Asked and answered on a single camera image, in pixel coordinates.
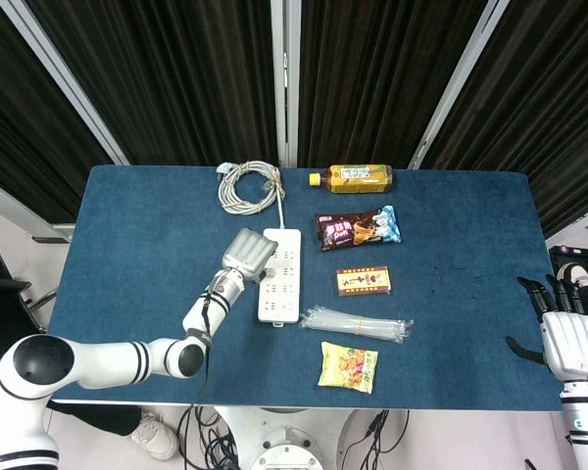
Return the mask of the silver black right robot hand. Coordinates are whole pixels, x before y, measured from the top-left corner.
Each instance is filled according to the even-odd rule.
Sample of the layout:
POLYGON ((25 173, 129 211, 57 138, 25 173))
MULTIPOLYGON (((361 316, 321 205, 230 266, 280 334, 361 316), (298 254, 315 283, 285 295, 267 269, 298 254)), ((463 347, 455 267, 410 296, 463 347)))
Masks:
POLYGON ((551 290, 536 280, 516 279, 535 310, 543 350, 529 350, 511 336, 506 344, 518 357, 547 366, 562 382, 588 381, 588 309, 582 287, 551 274, 546 279, 551 290))

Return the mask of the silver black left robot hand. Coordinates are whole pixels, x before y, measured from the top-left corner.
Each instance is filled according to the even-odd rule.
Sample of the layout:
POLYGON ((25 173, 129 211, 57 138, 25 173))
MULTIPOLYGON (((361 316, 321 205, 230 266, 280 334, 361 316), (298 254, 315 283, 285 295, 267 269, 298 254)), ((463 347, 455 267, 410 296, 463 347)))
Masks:
POLYGON ((236 269, 245 281, 259 283, 278 244, 263 234, 243 227, 225 250, 221 266, 236 269))

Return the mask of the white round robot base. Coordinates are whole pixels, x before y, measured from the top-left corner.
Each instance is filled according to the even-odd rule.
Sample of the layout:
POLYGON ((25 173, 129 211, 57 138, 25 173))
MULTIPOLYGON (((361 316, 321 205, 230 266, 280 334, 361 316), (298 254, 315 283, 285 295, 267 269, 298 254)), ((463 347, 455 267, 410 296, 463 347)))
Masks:
POLYGON ((217 405, 235 441, 240 470, 339 470, 349 408, 217 405))

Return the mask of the white power strip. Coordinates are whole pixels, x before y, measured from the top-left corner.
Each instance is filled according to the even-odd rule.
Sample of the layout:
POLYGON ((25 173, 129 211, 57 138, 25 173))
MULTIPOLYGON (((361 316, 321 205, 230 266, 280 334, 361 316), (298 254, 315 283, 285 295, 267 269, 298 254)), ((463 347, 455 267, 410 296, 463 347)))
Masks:
POLYGON ((274 327, 296 323, 300 314, 301 232, 266 228, 263 235, 276 242, 277 248, 260 283, 258 319, 274 327))

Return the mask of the dark board with coloured stickers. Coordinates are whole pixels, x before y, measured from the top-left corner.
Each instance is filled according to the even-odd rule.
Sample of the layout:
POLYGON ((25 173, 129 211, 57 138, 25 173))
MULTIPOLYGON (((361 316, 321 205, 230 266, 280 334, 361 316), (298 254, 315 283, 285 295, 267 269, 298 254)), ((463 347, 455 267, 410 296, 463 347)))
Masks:
POLYGON ((555 246, 549 250, 549 255, 558 279, 575 282, 581 277, 588 283, 588 249, 555 246))

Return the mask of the blue velvet table cloth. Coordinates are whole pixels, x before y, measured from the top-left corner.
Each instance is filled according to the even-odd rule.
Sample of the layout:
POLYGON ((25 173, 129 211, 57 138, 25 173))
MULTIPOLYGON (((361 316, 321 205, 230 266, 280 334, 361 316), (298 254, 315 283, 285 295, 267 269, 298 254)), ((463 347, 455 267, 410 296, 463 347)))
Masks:
POLYGON ((399 170, 384 194, 336 195, 286 169, 281 207, 225 212, 211 167, 100 165, 91 171, 51 317, 50 332, 83 343, 179 338, 181 322, 237 232, 284 223, 302 234, 301 307, 325 306, 414 322, 402 343, 334 334, 257 317, 249 284, 214 338, 211 364, 190 380, 152 376, 139 385, 64 400, 551 411, 561 384, 517 357, 505 338, 540 350, 536 316, 518 276, 552 266, 525 175, 399 170), (317 213, 392 205, 401 243, 322 251, 317 213), (389 295, 340 297, 336 271, 387 266, 389 295), (372 393, 320 387, 321 343, 378 352, 372 393))

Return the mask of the brown cone snack packet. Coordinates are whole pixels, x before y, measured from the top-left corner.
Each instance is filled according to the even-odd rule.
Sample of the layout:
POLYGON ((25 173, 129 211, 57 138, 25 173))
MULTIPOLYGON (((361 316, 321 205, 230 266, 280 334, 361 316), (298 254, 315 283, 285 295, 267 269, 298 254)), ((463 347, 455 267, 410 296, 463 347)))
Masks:
POLYGON ((315 222, 322 251, 403 241, 392 205, 363 212, 317 213, 315 222))

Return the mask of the yellow and red small box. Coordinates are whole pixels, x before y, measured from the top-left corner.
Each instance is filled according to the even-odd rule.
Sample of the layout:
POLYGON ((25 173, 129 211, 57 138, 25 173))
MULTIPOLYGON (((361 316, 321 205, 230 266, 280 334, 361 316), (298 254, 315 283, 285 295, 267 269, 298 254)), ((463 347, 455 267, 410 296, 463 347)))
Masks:
POLYGON ((392 290, 387 266, 338 269, 336 271, 336 284, 340 297, 389 295, 392 290))

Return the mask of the bundle of clear wrapped straws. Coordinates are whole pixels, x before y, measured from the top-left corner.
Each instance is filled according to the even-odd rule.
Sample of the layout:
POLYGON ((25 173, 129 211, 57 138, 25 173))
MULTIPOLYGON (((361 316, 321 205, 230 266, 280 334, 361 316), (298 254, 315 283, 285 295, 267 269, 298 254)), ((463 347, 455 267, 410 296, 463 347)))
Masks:
POLYGON ((397 344, 402 344, 411 335, 413 325, 412 320, 372 318, 319 305, 309 308, 299 321, 302 328, 363 336, 397 344))

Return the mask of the tea bottle with yellow label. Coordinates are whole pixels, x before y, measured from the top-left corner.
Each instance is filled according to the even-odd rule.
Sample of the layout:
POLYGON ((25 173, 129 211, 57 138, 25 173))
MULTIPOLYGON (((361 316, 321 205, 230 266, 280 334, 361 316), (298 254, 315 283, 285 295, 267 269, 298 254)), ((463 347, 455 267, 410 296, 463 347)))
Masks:
POLYGON ((311 173, 309 184, 335 194, 384 193, 393 184, 393 168, 387 164, 334 164, 311 173))

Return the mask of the green yellow biscuit bag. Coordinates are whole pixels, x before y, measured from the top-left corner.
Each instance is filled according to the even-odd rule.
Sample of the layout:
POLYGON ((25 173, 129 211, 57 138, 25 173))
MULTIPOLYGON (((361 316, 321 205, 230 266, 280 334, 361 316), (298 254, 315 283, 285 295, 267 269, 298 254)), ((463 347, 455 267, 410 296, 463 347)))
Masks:
POLYGON ((321 343, 320 387, 334 387, 371 394, 378 352, 321 343))

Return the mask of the black curtain panel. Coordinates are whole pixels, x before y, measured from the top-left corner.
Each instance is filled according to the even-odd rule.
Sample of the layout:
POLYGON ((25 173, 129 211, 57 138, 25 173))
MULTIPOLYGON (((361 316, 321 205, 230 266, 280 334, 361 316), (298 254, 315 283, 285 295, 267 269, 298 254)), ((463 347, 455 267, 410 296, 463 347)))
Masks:
POLYGON ((421 165, 524 174, 546 236, 585 215, 588 0, 510 0, 421 165))
POLYGON ((26 0, 134 165, 275 163, 270 0, 26 0))
POLYGON ((76 220, 110 159, 0 8, 0 188, 51 224, 76 220))
POLYGON ((488 0, 303 0, 298 165, 407 168, 488 0))

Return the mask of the white sneaker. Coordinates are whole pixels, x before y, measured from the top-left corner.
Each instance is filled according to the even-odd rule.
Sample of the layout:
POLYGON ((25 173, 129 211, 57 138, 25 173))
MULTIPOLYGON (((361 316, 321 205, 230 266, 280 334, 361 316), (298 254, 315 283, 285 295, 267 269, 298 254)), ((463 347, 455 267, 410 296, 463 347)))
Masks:
POLYGON ((175 432, 151 412, 142 413, 130 438, 158 461, 171 460, 177 453, 178 439, 175 432))

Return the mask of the black trouser leg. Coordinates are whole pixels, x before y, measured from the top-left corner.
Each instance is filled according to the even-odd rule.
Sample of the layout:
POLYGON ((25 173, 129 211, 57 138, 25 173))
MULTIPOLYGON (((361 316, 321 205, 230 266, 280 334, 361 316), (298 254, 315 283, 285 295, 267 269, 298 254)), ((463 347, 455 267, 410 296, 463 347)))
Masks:
POLYGON ((121 437, 129 436, 135 431, 142 416, 142 411, 137 405, 61 403, 50 400, 47 407, 121 437))

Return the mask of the black office chair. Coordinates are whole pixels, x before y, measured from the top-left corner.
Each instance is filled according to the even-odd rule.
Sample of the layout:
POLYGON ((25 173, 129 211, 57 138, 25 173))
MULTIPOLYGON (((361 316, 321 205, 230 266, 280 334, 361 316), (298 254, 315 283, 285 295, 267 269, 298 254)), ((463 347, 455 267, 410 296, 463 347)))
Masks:
POLYGON ((54 301, 58 288, 54 288, 37 300, 25 300, 23 292, 31 287, 26 280, 15 279, 0 255, 0 329, 23 331, 24 335, 45 333, 35 314, 54 301))

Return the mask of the white upright frame post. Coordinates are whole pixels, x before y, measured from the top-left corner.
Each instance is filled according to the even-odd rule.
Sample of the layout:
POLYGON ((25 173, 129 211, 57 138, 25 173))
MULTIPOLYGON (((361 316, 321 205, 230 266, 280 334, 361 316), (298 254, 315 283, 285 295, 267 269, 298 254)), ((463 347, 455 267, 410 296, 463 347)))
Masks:
POLYGON ((277 155, 296 167, 299 147, 302 0, 270 0, 277 155))

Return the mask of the white slanted frame post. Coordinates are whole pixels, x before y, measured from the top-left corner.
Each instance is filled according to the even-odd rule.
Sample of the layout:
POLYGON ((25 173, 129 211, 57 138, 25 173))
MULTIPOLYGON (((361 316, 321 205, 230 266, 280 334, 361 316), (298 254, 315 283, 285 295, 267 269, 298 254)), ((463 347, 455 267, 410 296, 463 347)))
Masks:
POLYGON ((510 2, 511 0, 487 0, 427 127, 419 139, 407 169, 416 170, 422 167, 425 157, 455 106, 510 2))
POLYGON ((108 158, 115 165, 129 165, 120 144, 25 0, 0 0, 0 9, 49 73, 108 158))

